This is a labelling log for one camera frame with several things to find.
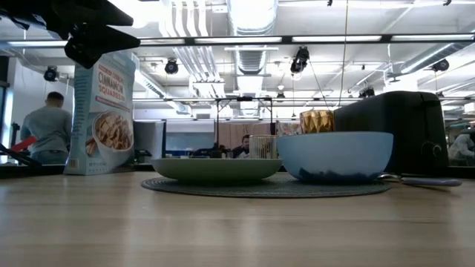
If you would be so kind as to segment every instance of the wooden table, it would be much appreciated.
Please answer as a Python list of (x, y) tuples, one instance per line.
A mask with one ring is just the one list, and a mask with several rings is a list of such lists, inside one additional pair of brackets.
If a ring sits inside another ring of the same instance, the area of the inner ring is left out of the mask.
[(156, 176), (0, 180), (0, 266), (475, 266), (475, 181), (247, 200), (140, 187)]

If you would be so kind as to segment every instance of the green bowl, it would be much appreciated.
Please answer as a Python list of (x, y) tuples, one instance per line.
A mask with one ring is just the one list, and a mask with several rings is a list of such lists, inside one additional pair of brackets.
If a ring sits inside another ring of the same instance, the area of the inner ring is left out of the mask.
[(155, 159), (157, 173), (181, 182), (254, 182), (275, 174), (280, 159)]

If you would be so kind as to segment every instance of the gray placemat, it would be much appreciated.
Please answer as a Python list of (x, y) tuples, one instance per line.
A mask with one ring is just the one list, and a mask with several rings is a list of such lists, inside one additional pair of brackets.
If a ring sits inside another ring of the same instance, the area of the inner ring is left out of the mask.
[(390, 189), (382, 181), (360, 185), (318, 185), (303, 183), (289, 174), (276, 174), (260, 182), (245, 185), (197, 185), (183, 184), (164, 177), (148, 179), (142, 187), (176, 194), (191, 194), (209, 197), (246, 198), (310, 198), (310, 197), (349, 197), (377, 194)]

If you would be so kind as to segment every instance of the cereal box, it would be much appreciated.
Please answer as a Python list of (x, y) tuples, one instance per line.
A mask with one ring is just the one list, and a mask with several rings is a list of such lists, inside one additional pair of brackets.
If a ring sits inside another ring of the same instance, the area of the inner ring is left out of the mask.
[(89, 70), (76, 65), (73, 132), (66, 174), (131, 170), (134, 71), (135, 64), (120, 52), (102, 55)]

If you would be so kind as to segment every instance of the red object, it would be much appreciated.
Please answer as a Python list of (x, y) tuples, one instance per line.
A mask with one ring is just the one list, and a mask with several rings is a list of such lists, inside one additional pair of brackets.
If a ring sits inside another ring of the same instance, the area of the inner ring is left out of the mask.
[(36, 142), (36, 138), (33, 137), (33, 136), (30, 136), (30, 137), (26, 138), (23, 142), (20, 142), (20, 143), (14, 145), (12, 148), (10, 148), (10, 150), (15, 151), (15, 152), (20, 152), (20, 151), (24, 150), (25, 148), (28, 148), (34, 142)]

